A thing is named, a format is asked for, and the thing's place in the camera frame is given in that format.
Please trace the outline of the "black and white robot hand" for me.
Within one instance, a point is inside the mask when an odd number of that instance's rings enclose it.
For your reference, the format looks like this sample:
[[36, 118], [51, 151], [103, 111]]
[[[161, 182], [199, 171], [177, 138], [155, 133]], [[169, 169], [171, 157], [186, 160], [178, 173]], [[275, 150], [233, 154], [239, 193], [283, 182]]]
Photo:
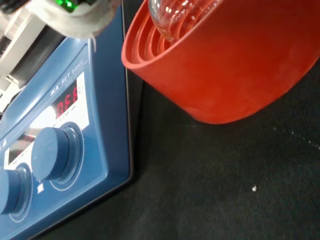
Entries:
[[120, 0], [2, 0], [0, 12], [10, 15], [26, 7], [60, 34], [94, 38], [113, 20]]

